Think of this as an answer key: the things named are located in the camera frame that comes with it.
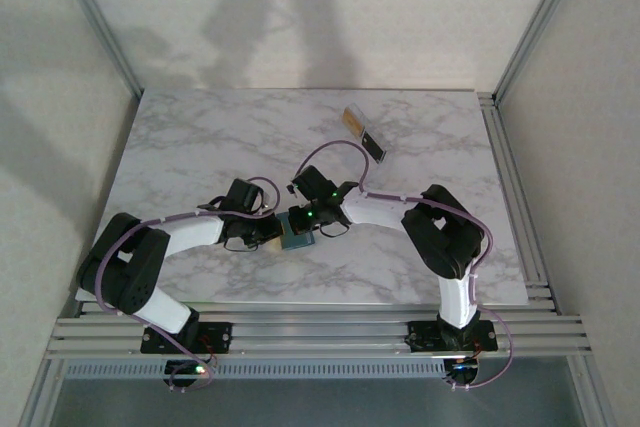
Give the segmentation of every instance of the marble tabletop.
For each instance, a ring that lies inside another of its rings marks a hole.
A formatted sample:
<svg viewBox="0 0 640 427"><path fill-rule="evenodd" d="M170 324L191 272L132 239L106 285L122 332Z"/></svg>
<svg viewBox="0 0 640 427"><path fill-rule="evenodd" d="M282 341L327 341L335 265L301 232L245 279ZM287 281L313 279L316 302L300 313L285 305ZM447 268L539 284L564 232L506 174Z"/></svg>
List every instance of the marble tabletop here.
<svg viewBox="0 0 640 427"><path fill-rule="evenodd" d="M302 203L285 186L315 147L353 137L341 122L355 103L390 143L372 162L371 190L449 189L493 231L495 250L478 273L486 304L524 304L525 285L477 96L391 90L147 90L101 223L117 212L142 219L190 211L224 195L236 178L266 176L281 188L279 211ZM336 184L357 180L361 154L327 149L313 165ZM182 301L439 302L438 282L403 232L371 225L316 235L313 246L257 252L198 247L165 261L158 285Z"/></svg>

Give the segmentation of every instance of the white wall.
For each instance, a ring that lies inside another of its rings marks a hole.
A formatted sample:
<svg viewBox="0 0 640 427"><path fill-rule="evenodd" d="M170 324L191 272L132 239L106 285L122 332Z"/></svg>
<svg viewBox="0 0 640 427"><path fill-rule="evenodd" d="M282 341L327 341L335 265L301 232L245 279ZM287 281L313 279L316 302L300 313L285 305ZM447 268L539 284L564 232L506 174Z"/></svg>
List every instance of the white wall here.
<svg viewBox="0 0 640 427"><path fill-rule="evenodd" d="M0 424L69 295L130 95L74 0L0 0Z"/></svg>
<svg viewBox="0 0 640 427"><path fill-rule="evenodd" d="M150 87L495 88L539 0L98 0Z"/></svg>
<svg viewBox="0 0 640 427"><path fill-rule="evenodd" d="M638 425L640 0L562 0L502 111L561 305Z"/></svg>

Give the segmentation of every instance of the white marble surface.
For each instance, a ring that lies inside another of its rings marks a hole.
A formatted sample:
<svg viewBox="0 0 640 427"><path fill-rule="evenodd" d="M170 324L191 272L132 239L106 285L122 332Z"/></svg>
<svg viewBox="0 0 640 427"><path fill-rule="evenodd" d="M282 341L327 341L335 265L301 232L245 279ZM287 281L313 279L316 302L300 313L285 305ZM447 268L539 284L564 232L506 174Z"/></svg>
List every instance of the white marble surface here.
<svg viewBox="0 0 640 427"><path fill-rule="evenodd" d="M147 91L103 217L148 219L193 210L226 193L235 177L285 186L302 159L328 140L352 139L340 117L355 102L392 145L372 162L372 190L419 193L447 187L493 231L478 297L526 303L526 291L477 97L472 92L218 90ZM358 152L337 146L312 162L336 184L357 180ZM316 244L254 253L201 247L167 259L158 282L183 301L438 303L438 283L406 234L355 226Z"/></svg>

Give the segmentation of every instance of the purple cable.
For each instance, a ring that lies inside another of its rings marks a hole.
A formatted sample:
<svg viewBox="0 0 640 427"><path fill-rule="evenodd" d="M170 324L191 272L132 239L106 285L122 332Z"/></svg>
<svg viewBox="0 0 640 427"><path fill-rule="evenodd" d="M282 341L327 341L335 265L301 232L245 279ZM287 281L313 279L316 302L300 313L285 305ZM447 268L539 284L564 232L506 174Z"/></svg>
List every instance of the purple cable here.
<svg viewBox="0 0 640 427"><path fill-rule="evenodd" d="M122 244L124 244L132 235L134 235L139 230L141 230L141 229L143 229L145 227L151 227L151 226L154 226L154 225L166 224L166 223L170 223L170 222L177 222L179 220L191 219L193 217L218 217L220 215L235 215L236 217L242 217L244 219L262 219L262 218L268 217L269 215L274 213L276 211L276 209L278 208L278 206L280 205L280 190L278 190L278 187L276 186L276 184L273 181L267 179L266 177L253 177L252 179L254 179L254 180L264 180L264 181L268 182L269 184L271 184L271 186L276 191L276 203L275 203L275 205L273 206L273 208L267 210L266 212L264 212L262 214L243 214L241 212L229 212L229 211L209 212L209 211L206 211L206 210L205 211L196 211L196 212L185 212L183 214L170 215L169 217L153 219L153 220L146 220L144 222L140 222L138 225L136 225L136 226L132 227L131 229L129 229L128 231L126 231L122 235L122 237L120 237L111 246L111 248L109 248L109 250L107 251L107 253L103 257L102 261L100 262L100 265L98 266L98 271L96 272L96 282L95 282L95 287L94 288L95 288L96 300L98 301L98 305L100 306L100 308L102 310L104 310L105 312L112 313L112 314L115 314L115 313L118 312L117 309L109 307L105 303L104 298L102 297L102 278L104 277L104 271L107 268L107 264L109 263L109 260L118 252L118 250L120 249ZM207 373L209 374L206 383L204 383L202 385L195 385L195 386L189 387L189 388L183 387L181 389L181 392L184 393L184 392L189 392L189 391L193 391L193 390L202 389L204 387L207 387L209 384L211 384L211 382L213 382L213 376L214 376L215 373L214 373L213 369L211 368L211 366L209 364L207 364L204 360L202 360L200 357L195 355L193 352L189 351L182 344L180 344L180 342L175 340L171 336L171 334L166 332L164 329L158 327L157 325L153 325L150 322L148 322L148 321L146 321L144 319L141 319L140 317L138 317L136 315L131 315L130 317L135 319L135 320L137 320L142 325L148 325L151 329L153 329L158 334L160 334L162 337L164 337L176 349L178 349L184 355L186 355L188 357L191 357L195 362L197 362L198 364L202 365L206 369ZM169 378L169 388L171 390L173 390L173 378L174 378L175 374L179 370L184 368L186 365L188 365L188 363L182 364L182 365L178 366L176 369L173 370L173 372L171 374L171 377Z"/></svg>
<svg viewBox="0 0 640 427"><path fill-rule="evenodd" d="M321 150L326 149L327 147L329 147L331 145L335 145L335 144L345 144L345 145L350 145L352 147L355 147L364 156L365 167L364 167L364 170L362 172L362 176L360 176L360 180L358 181L358 188L360 189L360 192L364 192L365 191L364 190L364 181L365 181L365 179L367 177L367 174L369 173L369 157L367 155L367 151L366 150L364 150L360 145L356 144L355 142L351 142L349 140L332 140L330 142L326 142L326 143L322 144L320 147L316 148L313 152L311 152L302 161L302 164L300 164L300 167L298 167L296 175L298 175L300 173L300 171L304 168L304 166L307 165L309 160L311 160L311 157L316 155ZM480 266L480 264L485 261L485 259L489 255L489 253L491 253L491 251L493 250L493 234L491 233L491 230L489 230L489 227L487 227L487 225L484 222L482 222L480 219L478 219L477 217L474 217L473 215L469 214L468 212L464 212L462 210L458 210L458 209L456 209L454 207L450 207L450 206L448 206L446 204L441 204L440 202L435 202L433 200L423 199L423 198L420 198L420 197L407 197L406 199L404 199L404 198L401 198L398 195L379 194L379 193L376 193L376 192L367 192L367 196L368 197L372 197L374 199L381 199L381 200L393 200L393 201L398 201L398 202L419 202L421 204L426 204L426 205L429 205L430 207L434 207L434 208L437 208L437 209L440 209L440 210L444 210L446 212L449 212L450 214L456 215L458 217L462 217L463 219L466 219L469 222L472 222L475 225L477 225L478 227L480 227L480 229L484 232L484 235L487 238L487 248L484 250L484 252L482 252L482 255L480 255L478 260L476 262L474 262L473 265L469 269L469 299L471 300L472 304L475 304L477 306L479 311L486 312L486 313L492 315L493 317L496 318L496 320L500 323L500 325L502 325L502 327L504 328L504 330L505 330L505 332L507 334L507 339L509 340L509 358L508 358L507 363L505 364L505 366L502 368L502 370L500 370L500 372L498 372L493 377L490 377L489 379L484 380L484 381L482 381L482 382L480 382L478 384L467 384L464 387L467 388L467 389L475 389L477 387L482 387L482 386L485 386L487 384L490 384L494 380L496 380L499 377L501 377L502 374L504 374L507 371L507 369L511 366L511 362L513 361L513 351L514 351L513 337L511 335L511 331L509 330L509 327L507 326L506 322L504 320L502 320L502 318L496 312L494 312L492 310L489 310L486 307L479 306L478 302L476 300L476 277L477 277L476 270L478 270L478 267Z"/></svg>

